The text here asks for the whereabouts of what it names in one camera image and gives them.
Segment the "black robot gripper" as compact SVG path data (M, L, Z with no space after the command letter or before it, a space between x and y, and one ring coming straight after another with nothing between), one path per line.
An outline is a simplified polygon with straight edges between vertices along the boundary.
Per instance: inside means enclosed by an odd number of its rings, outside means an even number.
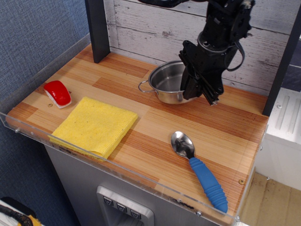
M210 105L217 104L219 96L224 93L222 73L238 69L229 68L237 50L237 41L224 47L215 47L204 40L201 34L197 45L185 40L179 54L185 65L180 86L184 91L184 99L204 95Z

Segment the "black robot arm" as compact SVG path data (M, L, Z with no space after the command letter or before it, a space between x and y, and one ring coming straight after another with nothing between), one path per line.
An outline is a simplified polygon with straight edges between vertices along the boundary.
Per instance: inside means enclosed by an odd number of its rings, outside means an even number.
M185 40L179 57L185 68L180 91L185 100L204 95L210 105L223 94L222 73L235 71L229 65L236 52L245 58L240 44L252 28L249 24L253 0L210 0L206 24L198 36L197 45Z

